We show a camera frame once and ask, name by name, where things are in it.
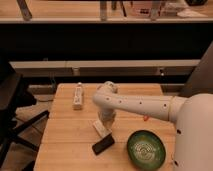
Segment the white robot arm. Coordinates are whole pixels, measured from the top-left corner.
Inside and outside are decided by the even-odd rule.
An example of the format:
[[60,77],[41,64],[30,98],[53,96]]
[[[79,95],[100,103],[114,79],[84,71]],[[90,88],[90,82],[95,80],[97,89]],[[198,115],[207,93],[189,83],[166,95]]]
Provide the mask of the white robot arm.
[[168,121],[176,129],[173,171],[213,171],[213,94],[122,95],[115,83],[107,81],[92,100],[99,108],[93,125],[101,137],[111,133],[115,110]]

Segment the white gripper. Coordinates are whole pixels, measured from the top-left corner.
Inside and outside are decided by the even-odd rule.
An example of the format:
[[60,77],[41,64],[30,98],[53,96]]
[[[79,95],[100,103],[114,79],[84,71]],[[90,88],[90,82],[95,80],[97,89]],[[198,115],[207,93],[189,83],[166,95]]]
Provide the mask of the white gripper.
[[98,118],[102,125],[107,129],[110,130],[112,128],[112,125],[115,121],[116,112],[113,110],[108,111],[99,111],[98,112]]

